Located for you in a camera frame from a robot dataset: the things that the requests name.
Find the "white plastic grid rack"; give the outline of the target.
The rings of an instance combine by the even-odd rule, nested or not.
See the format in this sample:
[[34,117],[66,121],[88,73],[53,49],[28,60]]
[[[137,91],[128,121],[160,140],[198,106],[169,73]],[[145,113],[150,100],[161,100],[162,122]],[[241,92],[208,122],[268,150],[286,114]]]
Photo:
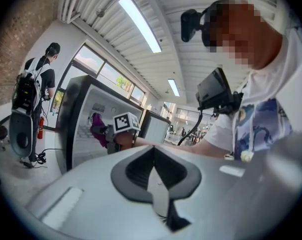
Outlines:
[[91,127],[88,125],[79,125],[76,133],[77,138],[82,139],[94,139],[94,135],[91,133]]

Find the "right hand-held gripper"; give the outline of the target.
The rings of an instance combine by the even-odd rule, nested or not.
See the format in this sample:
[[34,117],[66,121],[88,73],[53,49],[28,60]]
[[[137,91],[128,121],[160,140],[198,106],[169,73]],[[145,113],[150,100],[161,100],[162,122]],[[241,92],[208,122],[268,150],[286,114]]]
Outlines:
[[124,132],[130,133],[133,135],[133,140],[135,140],[140,130],[138,118],[131,112],[116,115],[112,118],[112,124],[99,127],[99,133],[105,136],[108,154],[120,151],[120,145],[116,143],[116,136],[118,134]]

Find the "long ceiling light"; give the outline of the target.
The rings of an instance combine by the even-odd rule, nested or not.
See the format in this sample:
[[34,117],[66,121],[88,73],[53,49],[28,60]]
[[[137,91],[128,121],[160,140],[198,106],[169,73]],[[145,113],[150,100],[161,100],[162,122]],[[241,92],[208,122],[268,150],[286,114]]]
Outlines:
[[136,25],[151,51],[154,54],[161,53],[162,48],[159,45],[155,34],[136,3],[133,0],[119,0],[118,3]]

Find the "black chest-mounted device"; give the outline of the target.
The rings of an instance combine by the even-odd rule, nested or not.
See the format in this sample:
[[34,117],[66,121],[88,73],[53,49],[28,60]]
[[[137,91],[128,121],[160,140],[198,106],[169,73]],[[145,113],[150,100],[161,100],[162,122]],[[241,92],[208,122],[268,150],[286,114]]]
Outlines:
[[231,92],[222,68],[217,67],[197,85],[198,110],[213,109],[217,115],[230,115],[239,110],[243,93]]

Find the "short ceiling light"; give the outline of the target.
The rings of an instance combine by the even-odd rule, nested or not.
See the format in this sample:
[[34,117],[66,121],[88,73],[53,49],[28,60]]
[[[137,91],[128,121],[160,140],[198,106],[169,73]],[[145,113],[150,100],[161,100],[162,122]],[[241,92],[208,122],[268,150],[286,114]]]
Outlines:
[[176,85],[176,82],[174,79],[168,79],[167,80],[172,91],[173,91],[173,94],[176,96],[176,97],[179,97],[180,96],[180,93],[179,93],[179,90],[178,90],[178,87]]

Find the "red fire extinguisher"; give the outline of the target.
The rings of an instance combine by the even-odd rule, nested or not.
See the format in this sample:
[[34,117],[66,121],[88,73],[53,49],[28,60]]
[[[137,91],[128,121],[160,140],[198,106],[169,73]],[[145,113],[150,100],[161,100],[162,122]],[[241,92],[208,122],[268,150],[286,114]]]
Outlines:
[[43,116],[41,116],[39,119],[38,133],[37,133],[37,138],[40,140],[43,138],[44,122],[45,119]]

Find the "black mini fridge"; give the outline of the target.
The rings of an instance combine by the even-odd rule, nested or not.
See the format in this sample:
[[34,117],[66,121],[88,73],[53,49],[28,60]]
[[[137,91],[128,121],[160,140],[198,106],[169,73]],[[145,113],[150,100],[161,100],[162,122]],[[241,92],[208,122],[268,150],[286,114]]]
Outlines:
[[111,125],[113,117],[130,112],[137,116],[138,137],[158,144],[165,140],[169,119],[143,109],[93,77],[72,78],[66,88],[56,122],[56,160],[65,174],[88,160],[109,155],[107,148],[95,138],[77,138],[78,126],[92,126],[93,113],[101,115],[103,123]]

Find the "person's white printed t-shirt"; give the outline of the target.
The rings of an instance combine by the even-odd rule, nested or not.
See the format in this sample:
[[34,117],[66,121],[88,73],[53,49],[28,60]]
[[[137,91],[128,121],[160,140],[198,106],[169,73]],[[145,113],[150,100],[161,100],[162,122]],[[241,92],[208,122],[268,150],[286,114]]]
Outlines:
[[293,27],[283,36],[280,52],[271,64],[252,70],[239,110],[220,115],[203,141],[212,147],[204,155],[232,154],[235,160],[249,162],[254,153],[269,149],[292,133],[292,125],[276,98],[302,63],[302,27]]

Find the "purple cleaning cloth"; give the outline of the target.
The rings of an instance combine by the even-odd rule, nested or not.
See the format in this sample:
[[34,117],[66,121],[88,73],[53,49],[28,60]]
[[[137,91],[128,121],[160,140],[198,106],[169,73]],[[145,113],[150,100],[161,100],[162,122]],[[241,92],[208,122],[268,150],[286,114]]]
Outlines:
[[92,114],[92,125],[90,127],[90,132],[93,137],[99,141],[100,145],[103,148],[107,148],[107,140],[106,140],[106,131],[108,127],[103,123],[102,116],[99,113]]

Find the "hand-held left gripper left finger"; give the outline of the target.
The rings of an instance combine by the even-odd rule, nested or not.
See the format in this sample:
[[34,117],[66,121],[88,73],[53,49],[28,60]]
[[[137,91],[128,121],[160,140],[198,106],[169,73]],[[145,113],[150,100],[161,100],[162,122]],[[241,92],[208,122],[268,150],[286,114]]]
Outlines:
[[168,240],[170,229],[147,191],[152,146],[83,162],[40,191],[27,209],[65,237],[79,240]]

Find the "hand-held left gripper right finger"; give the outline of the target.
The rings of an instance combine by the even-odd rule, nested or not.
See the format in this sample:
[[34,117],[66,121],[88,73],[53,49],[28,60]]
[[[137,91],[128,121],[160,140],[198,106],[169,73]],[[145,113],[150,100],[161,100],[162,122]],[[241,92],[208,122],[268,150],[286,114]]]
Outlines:
[[248,163],[156,147],[156,164],[178,169],[166,226],[156,240],[286,240],[302,198],[302,132]]

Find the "black-framed window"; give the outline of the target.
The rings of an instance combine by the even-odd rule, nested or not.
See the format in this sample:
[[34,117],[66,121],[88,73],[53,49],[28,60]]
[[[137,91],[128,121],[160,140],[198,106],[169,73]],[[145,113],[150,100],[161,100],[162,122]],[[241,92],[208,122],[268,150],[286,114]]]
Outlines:
[[66,88],[72,78],[89,75],[100,83],[113,89],[133,103],[142,106],[145,92],[125,77],[119,70],[84,44],[75,54],[61,76],[50,107],[50,113],[58,115]]

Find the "person with backpack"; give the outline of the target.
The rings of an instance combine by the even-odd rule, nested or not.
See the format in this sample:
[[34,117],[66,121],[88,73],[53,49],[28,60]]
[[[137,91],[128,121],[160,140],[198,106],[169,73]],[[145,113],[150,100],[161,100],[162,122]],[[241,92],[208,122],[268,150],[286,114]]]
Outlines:
[[51,99],[42,92],[41,77],[41,73],[51,67],[43,61],[37,69],[40,60],[34,58],[28,69],[17,76],[12,94],[9,139],[13,151],[21,158],[26,158],[32,153],[35,109],[42,101]]

